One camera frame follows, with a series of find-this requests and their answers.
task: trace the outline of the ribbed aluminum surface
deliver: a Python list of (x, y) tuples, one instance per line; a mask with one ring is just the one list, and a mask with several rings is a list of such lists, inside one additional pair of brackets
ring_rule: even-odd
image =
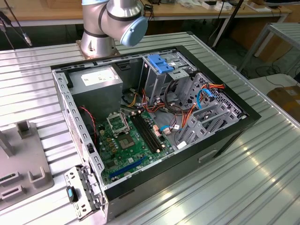
[(300, 49), (300, 23), (277, 22), (269, 24), (269, 29), (289, 42), (293, 47)]
[[(300, 223), (300, 129), (187, 33), (145, 37), (120, 53), (183, 45), (262, 118), (230, 149), (110, 224)], [(80, 159), (60, 113), (51, 64), (82, 60), (75, 44), (0, 52), (0, 126), (37, 123), (55, 185), (0, 212), (0, 224), (78, 224), (63, 173)], [(101, 224), (98, 214), (79, 224)]]

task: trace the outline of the ram slot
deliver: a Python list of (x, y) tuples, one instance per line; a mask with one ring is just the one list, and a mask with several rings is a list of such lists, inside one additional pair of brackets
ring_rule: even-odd
[(162, 146), (157, 138), (154, 136), (144, 119), (140, 116), (134, 116), (131, 118), (133, 125), (140, 133), (143, 140), (146, 142), (147, 146), (150, 148), (150, 151), (154, 154), (157, 150), (162, 150)]

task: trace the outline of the yellow cable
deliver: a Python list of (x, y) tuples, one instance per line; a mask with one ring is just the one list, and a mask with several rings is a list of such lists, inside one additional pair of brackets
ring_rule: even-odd
[(136, 94), (135, 94), (135, 97), (134, 97), (132, 103), (129, 104), (129, 105), (127, 105), (127, 107), (132, 107), (132, 106), (134, 106), (134, 104), (135, 104), (135, 99), (136, 99)]

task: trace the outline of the blue drive bay latch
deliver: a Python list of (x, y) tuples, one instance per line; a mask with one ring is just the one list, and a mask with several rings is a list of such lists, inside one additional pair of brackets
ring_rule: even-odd
[(148, 55), (148, 59), (152, 65), (158, 69), (160, 74), (172, 72), (174, 70), (174, 68), (169, 66), (158, 54)]

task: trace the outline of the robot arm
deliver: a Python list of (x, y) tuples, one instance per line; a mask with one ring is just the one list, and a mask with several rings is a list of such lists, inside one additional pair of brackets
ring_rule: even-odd
[(137, 0), (82, 0), (82, 10), (81, 50), (91, 58), (115, 54), (114, 39), (126, 46), (138, 44), (148, 27)]

